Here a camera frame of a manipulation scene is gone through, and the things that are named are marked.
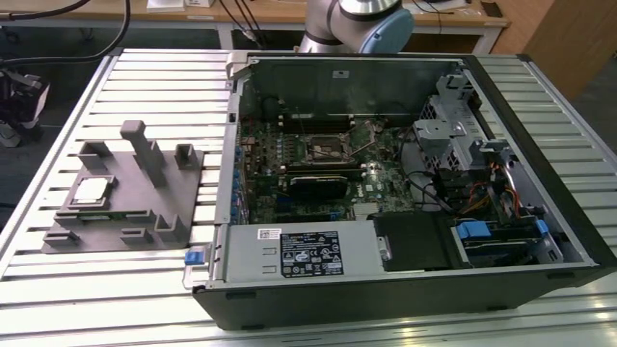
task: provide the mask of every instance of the blue latch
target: blue latch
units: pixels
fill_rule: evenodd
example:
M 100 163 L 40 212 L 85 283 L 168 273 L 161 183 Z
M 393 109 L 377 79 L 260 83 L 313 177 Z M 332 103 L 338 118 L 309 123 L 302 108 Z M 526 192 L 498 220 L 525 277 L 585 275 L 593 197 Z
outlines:
M 188 251 L 184 255 L 184 265 L 203 265 L 205 264 L 205 251 Z
M 456 232 L 461 239 L 466 239 L 469 237 L 490 237 L 489 226 L 486 225 L 486 222 L 481 221 L 462 222 L 457 225 Z
M 538 227 L 540 234 L 545 236 L 549 233 L 549 226 L 546 225 L 546 222 L 542 219 L 538 219 L 536 221 L 536 226 Z

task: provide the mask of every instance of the white label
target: white label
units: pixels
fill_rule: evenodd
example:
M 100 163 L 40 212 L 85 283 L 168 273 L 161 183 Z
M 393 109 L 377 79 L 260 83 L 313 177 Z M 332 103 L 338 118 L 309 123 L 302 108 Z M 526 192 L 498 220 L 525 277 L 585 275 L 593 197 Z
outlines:
M 212 16 L 187 16 L 189 20 L 213 20 L 215 17 Z
M 505 27 L 508 24 L 504 22 L 484 22 L 486 27 Z
M 278 240 L 281 229 L 257 229 L 257 240 Z

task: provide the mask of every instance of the black cable bundle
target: black cable bundle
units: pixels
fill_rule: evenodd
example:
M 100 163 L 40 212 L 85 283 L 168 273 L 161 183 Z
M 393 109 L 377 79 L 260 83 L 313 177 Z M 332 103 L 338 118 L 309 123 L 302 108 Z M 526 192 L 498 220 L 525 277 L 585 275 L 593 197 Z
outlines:
M 244 22 L 248 24 L 248 29 L 240 24 L 239 20 L 236 19 L 236 17 L 233 16 L 232 12 L 229 11 L 229 8 L 227 7 L 225 5 L 225 2 L 221 0 L 221 6 L 223 6 L 223 9 L 225 10 L 229 18 L 232 18 L 232 21 L 233 23 L 239 26 L 239 29 L 243 31 L 243 34 L 244 36 L 250 40 L 253 41 L 256 44 L 257 44 L 257 47 L 260 49 L 266 49 L 266 39 L 265 39 L 265 35 L 262 33 L 262 30 L 261 30 L 261 27 L 260 27 L 260 23 L 257 23 L 256 19 L 254 19 L 254 16 L 253 16 L 253 11 L 250 11 L 250 8 L 249 8 L 249 5 L 246 5 L 246 2 L 245 0 L 235 0 L 236 1 L 236 6 L 239 7 L 239 10 L 240 10 L 240 14 L 243 15 L 243 18 L 244 18 Z M 245 10 L 249 14 L 249 17 L 250 17 L 250 20 L 253 21 L 254 23 L 254 27 L 253 27 L 253 24 L 249 20 L 249 18 L 246 17 L 245 15 L 245 12 L 244 12 L 244 9 L 243 9 L 243 5 L 245 7 Z
M 84 6 L 91 0 L 80 0 L 73 5 L 63 7 L 61 9 L 56 9 L 47 12 L 35 12 L 35 13 L 23 13 L 23 14 L 3 14 L 0 17 L 5 17 L 9 20 L 35 20 L 39 18 L 45 18 L 51 16 L 56 16 L 59 14 L 64 14 L 79 7 Z M 120 28 L 120 32 L 117 33 L 116 38 L 111 42 L 111 44 L 103 49 L 97 54 L 92 56 L 52 56 L 52 57 L 40 57 L 40 58 L 19 58 L 19 59 L 8 59 L 0 61 L 0 68 L 15 67 L 19 65 L 35 65 L 35 64 L 71 64 L 71 63 L 89 63 L 92 61 L 97 61 L 105 57 L 107 54 L 117 47 L 120 42 L 127 35 L 128 26 L 131 24 L 131 0 L 124 0 L 124 21 L 123 26 Z

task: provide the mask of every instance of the warning label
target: warning label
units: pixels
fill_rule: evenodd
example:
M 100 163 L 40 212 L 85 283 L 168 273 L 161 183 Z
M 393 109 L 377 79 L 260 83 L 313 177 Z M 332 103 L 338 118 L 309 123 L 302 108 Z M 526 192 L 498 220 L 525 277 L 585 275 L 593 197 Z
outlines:
M 281 234 L 281 275 L 285 278 L 342 274 L 337 231 Z

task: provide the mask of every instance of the aluminum profile table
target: aluminum profile table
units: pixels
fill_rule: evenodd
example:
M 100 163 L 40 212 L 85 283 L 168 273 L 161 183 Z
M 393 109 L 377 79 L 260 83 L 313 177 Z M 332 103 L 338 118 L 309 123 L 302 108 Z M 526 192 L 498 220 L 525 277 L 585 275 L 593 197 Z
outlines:
M 185 250 L 41 254 L 45 230 L 81 167 L 75 157 L 80 143 L 105 140 L 112 150 L 129 149 L 119 135 L 125 119 L 147 123 L 147 136 L 157 139 L 161 149 L 192 142 L 205 151 L 191 243 L 212 240 L 229 94 L 227 55 L 227 51 L 127 49 L 103 60 L 0 234 L 0 345 L 617 344 L 617 274 L 502 312 L 227 332 L 183 287 Z M 480 60 L 601 235 L 617 249 L 614 155 L 533 63 L 514 56 Z M 485 111 L 484 116 L 502 136 L 492 115 Z

